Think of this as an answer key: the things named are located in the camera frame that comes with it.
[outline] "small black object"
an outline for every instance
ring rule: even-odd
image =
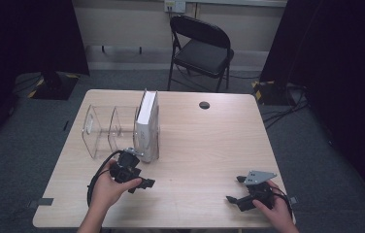
[[[210,104],[208,102],[205,102],[205,101],[201,102],[199,105],[200,105],[200,108],[204,109],[204,110],[210,108]]]
[[[240,183],[242,183],[241,181],[244,181],[241,178],[244,177],[237,177],[237,180],[239,180]],[[274,194],[271,190],[271,186],[268,183],[264,182],[254,185],[247,185],[247,189],[249,190],[249,196],[243,197],[241,199],[227,196],[227,200],[231,204],[236,204],[242,212],[255,208],[255,206],[252,204],[252,200],[258,200],[270,210],[273,209]]]
[[[136,168],[139,162],[140,159],[134,154],[124,151],[119,155],[118,162],[110,168],[110,175],[118,183],[126,183],[136,178],[143,180],[137,187],[129,189],[128,192],[130,193],[134,193],[136,188],[146,189],[147,187],[152,187],[155,183],[154,180],[139,177],[141,170]]]

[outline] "gray carpet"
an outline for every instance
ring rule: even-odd
[[[256,77],[255,72],[231,72]],[[26,74],[21,82],[35,77]],[[85,93],[89,89],[165,90],[168,71],[91,71],[82,77],[67,101],[27,98],[36,80],[21,90],[14,113],[0,128],[0,232],[75,232],[37,229],[29,202],[43,196]],[[252,94],[251,79],[232,78],[221,92]],[[202,83],[214,88],[215,83]],[[172,90],[193,91],[177,83]],[[260,106],[263,118],[287,106]],[[328,145],[309,108],[283,117],[267,130],[301,232],[365,232],[365,184],[352,167]],[[275,232],[273,229],[245,232]]]

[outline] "wooden table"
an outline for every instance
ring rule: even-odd
[[[93,105],[138,106],[143,91],[90,90],[80,107],[44,198],[36,227],[79,227],[87,211],[87,186],[104,158],[92,159],[82,139],[87,108]],[[254,228],[271,224],[258,210],[240,212],[225,196],[247,196],[236,181],[249,170],[277,173],[285,191],[255,99],[247,94],[158,92],[160,154],[140,163],[140,176],[153,188],[125,192],[110,208],[103,227]],[[208,110],[199,103],[210,103]]]

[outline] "person's left hand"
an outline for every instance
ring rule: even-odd
[[[104,172],[109,170],[115,163],[116,161],[114,159],[110,159],[102,171]],[[96,206],[98,208],[103,208],[103,210],[108,210],[119,199],[124,191],[138,186],[141,181],[141,178],[137,178],[126,183],[117,183],[113,180],[109,171],[104,172],[104,174],[101,174],[98,178],[94,186],[90,206]]]

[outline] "electrical outlet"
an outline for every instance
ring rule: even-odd
[[[164,12],[173,12],[174,8],[176,8],[176,1],[164,1]]]
[[[185,13],[185,2],[183,1],[164,1],[164,12]]]

